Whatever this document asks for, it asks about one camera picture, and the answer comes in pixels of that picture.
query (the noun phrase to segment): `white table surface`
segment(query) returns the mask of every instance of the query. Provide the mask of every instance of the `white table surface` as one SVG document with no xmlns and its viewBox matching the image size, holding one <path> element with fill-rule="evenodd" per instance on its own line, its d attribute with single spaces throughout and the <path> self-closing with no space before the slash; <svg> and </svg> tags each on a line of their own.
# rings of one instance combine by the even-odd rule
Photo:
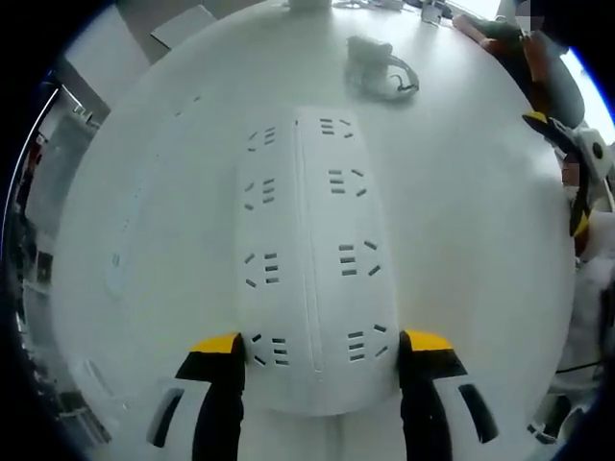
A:
<svg viewBox="0 0 615 461">
<path fill-rule="evenodd" d="M 391 42 L 417 71 L 411 103 L 348 91 L 354 34 Z M 63 209 L 52 287 L 61 349 L 69 361 L 93 360 L 128 397 L 173 376 L 195 342 L 237 328 L 234 168 L 245 120 L 303 105 L 357 115 L 381 190 L 400 324 L 453 342 L 493 405 L 502 433 L 494 447 L 515 450 L 571 313 L 560 173 L 498 63 L 412 12 L 297 14 L 267 2 L 212 24 L 152 67 L 94 138 Z M 117 301 L 105 287 L 106 234 L 139 162 L 155 154 L 170 160 L 140 212 Z"/>
</svg>

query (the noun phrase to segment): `white table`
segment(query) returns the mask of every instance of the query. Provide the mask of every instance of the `white table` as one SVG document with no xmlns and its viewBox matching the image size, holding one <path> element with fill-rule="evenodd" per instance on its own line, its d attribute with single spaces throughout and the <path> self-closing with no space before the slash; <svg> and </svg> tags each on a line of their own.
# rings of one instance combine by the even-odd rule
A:
<svg viewBox="0 0 615 461">
<path fill-rule="evenodd" d="M 417 71 L 421 90 L 410 104 L 348 91 L 354 34 L 391 42 Z M 234 168 L 245 118 L 280 105 L 355 112 L 381 190 L 400 323 L 453 342 L 500 425 L 485 459 L 505 459 L 502 450 L 521 459 L 519 438 L 548 388 L 571 312 L 560 174 L 498 63 L 412 12 L 297 14 L 267 2 L 212 24 L 140 80 L 94 138 L 63 209 L 52 302 L 69 361 L 93 360 L 128 397 L 173 376 L 196 341 L 236 329 Z M 105 235 L 152 154 L 171 161 L 140 212 L 116 301 L 104 283 Z M 392 415 L 397 421 L 398 410 Z M 368 412 L 354 424 L 377 418 Z M 364 442 L 354 456 L 377 459 L 380 447 L 397 459 L 400 443 Z"/>
</svg>

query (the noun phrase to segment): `white wall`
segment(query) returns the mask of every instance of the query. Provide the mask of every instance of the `white wall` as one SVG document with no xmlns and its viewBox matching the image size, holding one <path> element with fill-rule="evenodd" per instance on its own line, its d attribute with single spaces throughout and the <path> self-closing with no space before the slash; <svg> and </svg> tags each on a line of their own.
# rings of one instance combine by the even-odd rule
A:
<svg viewBox="0 0 615 461">
<path fill-rule="evenodd" d="M 150 67 L 115 6 L 94 19 L 64 57 L 110 109 Z"/>
</svg>

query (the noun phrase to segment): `person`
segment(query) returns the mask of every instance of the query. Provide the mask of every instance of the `person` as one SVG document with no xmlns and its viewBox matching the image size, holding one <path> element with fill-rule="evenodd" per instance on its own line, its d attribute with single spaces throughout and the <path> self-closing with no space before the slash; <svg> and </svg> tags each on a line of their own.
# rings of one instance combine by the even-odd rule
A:
<svg viewBox="0 0 615 461">
<path fill-rule="evenodd" d="M 615 214 L 595 210 L 575 275 L 566 343 L 529 431 L 543 444 L 566 441 L 600 397 L 615 355 Z"/>
<path fill-rule="evenodd" d="M 456 29 L 494 56 L 521 88 L 534 110 L 575 128 L 584 118 L 585 105 L 560 56 L 568 47 L 545 30 L 525 34 L 503 21 L 476 19 L 468 14 L 453 18 Z"/>
</svg>

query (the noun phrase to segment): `window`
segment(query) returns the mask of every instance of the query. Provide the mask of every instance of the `window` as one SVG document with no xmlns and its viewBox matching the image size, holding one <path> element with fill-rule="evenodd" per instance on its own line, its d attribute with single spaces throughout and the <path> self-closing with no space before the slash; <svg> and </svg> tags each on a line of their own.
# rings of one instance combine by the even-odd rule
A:
<svg viewBox="0 0 615 461">
<path fill-rule="evenodd" d="M 453 0 L 451 3 L 486 19 L 495 19 L 500 4 L 506 1 L 511 0 Z"/>
<path fill-rule="evenodd" d="M 600 89 L 594 84 L 591 76 L 583 67 L 582 62 L 570 50 L 561 57 L 577 83 L 583 102 L 585 103 L 585 122 L 590 128 L 595 128 L 601 134 L 606 144 L 615 142 L 615 127 L 608 110 L 608 105 L 601 95 Z"/>
</svg>

